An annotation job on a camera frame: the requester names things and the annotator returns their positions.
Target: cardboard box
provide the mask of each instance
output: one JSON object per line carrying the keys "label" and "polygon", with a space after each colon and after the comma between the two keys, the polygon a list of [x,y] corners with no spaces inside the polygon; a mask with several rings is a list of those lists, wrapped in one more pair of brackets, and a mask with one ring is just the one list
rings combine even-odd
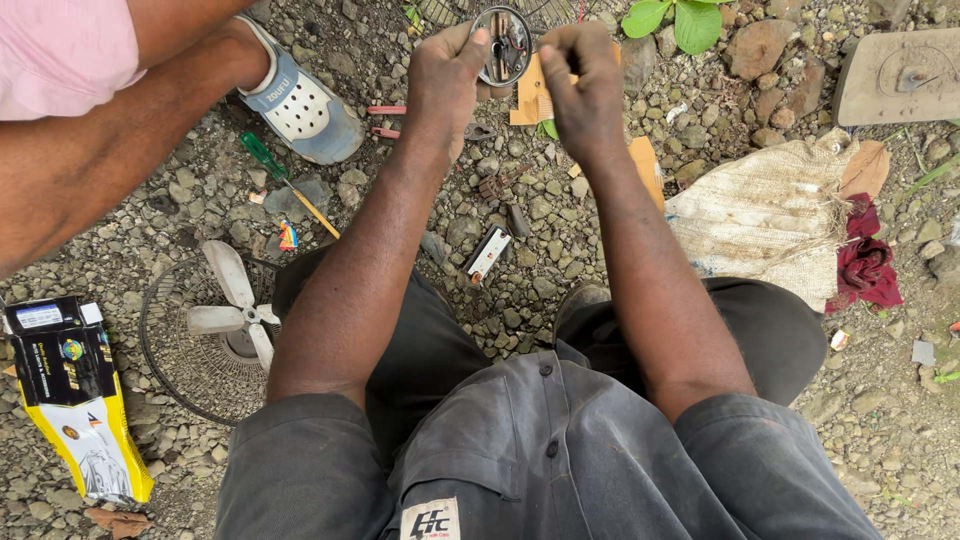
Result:
{"label": "cardboard box", "polygon": [[103,316],[75,296],[4,309],[24,409],[91,499],[145,503],[154,486],[127,430]]}

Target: ground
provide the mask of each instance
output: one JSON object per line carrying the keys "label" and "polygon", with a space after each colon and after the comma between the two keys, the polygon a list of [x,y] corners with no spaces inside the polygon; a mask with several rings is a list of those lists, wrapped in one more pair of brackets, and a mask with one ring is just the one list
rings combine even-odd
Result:
{"label": "ground", "polygon": [[[761,134],[771,140],[779,140],[777,135],[812,140],[831,128],[830,100],[844,55],[856,39],[883,26],[864,22],[875,20],[869,16],[872,3],[903,4],[885,0],[732,2],[725,5],[728,28],[720,42],[696,58],[671,51],[672,33],[663,30],[658,32],[656,46],[625,40],[624,60],[636,67],[628,77],[624,99],[626,135],[651,137],[668,175],[668,197],[677,193],[680,184],[689,184],[720,162],[753,151],[756,143],[751,136],[765,123],[763,109],[769,115],[777,104],[777,100],[762,103],[757,86],[783,89],[784,103],[790,105],[794,88],[806,78],[807,58],[822,61],[825,67],[824,89],[819,95],[814,91],[810,102],[815,107],[795,122],[786,112],[775,113],[771,122],[783,127]],[[949,2],[906,4],[906,17],[893,25],[894,30],[958,24],[960,12]],[[629,7],[622,2],[598,5],[599,18],[611,23]],[[756,19],[785,12],[799,13],[789,15],[799,24],[790,32],[789,44],[775,67],[779,76],[748,83],[732,75],[722,61],[722,49],[733,33]],[[396,128],[402,123],[400,117],[364,114],[367,105],[402,104],[405,99],[406,66],[417,42],[407,38],[392,5],[372,1],[354,5],[349,0],[273,0],[271,4],[265,0],[253,14],[281,42],[292,46],[304,66],[356,107],[368,127],[393,122]],[[623,41],[624,36],[616,32],[616,39]],[[684,99],[689,111],[668,124],[663,114]],[[427,230],[449,242],[447,261],[440,258],[438,263],[426,253],[418,260],[421,272],[445,291],[464,329],[495,358],[545,346],[563,294],[584,280],[606,279],[592,196],[565,174],[572,162],[559,143],[537,136],[533,127],[507,125],[509,106],[493,102],[477,109],[476,120],[495,126],[500,136],[468,143],[444,182]],[[853,134],[882,140],[900,127],[861,128]],[[872,314],[863,303],[828,316],[826,335],[844,329],[852,335],[851,344],[842,353],[831,353],[794,407],[818,428],[837,475],[884,537],[956,538],[960,535],[960,380],[921,385],[910,355],[913,340],[922,336],[937,344],[937,365],[945,373],[953,371],[960,359],[957,340],[946,330],[948,323],[960,318],[960,296],[949,283],[938,282],[920,255],[926,242],[950,234],[950,219],[960,206],[960,170],[954,167],[909,197],[907,190],[923,174],[920,161],[929,169],[960,152],[960,130],[947,122],[907,128],[908,134],[901,132],[888,141],[891,173],[876,199],[884,224],[880,237],[895,245],[893,266],[900,274],[905,304],[891,308],[885,318]],[[259,165],[238,140],[247,129],[265,139],[292,170],[293,178],[318,183],[329,199],[321,210],[341,231],[356,210],[355,206],[345,208],[345,200],[356,202],[351,201],[351,186],[360,196],[370,188],[362,175],[342,175],[359,169],[372,179],[391,150],[390,141],[370,137],[349,162],[316,166],[291,155],[235,99],[227,98],[214,105],[171,157],[103,220],[0,282],[0,294],[8,304],[65,294],[100,303],[122,370],[132,434],[157,481],[150,502],[131,508],[146,512],[156,523],[141,538],[212,537],[230,433],[229,427],[207,422],[178,405],[151,373],[137,330],[149,285],[171,265],[195,256],[198,241],[204,239],[219,238],[242,253],[279,264],[327,241],[312,217],[302,209],[291,210],[285,216],[297,227],[302,243],[294,254],[278,249],[274,221],[281,216],[268,215],[262,207],[246,202],[250,191],[259,190],[254,179],[263,181]],[[759,137],[755,140],[763,143]],[[482,232],[492,223],[502,224],[506,216],[505,207],[475,198],[480,178],[475,170],[509,171],[528,162],[534,164],[533,170],[514,184],[510,196],[524,207],[536,236],[516,240],[485,286],[471,286],[458,267]],[[279,185],[269,181],[267,188]],[[180,203],[172,215],[159,211],[154,199],[167,194]],[[0,353],[6,367],[11,362],[4,357]],[[7,531],[6,537],[107,537],[82,515],[84,507],[97,503],[70,496],[72,479],[26,419],[9,377],[0,400],[0,438],[7,441],[0,446],[0,465],[6,471],[0,479],[6,499],[0,505],[0,526]]]}

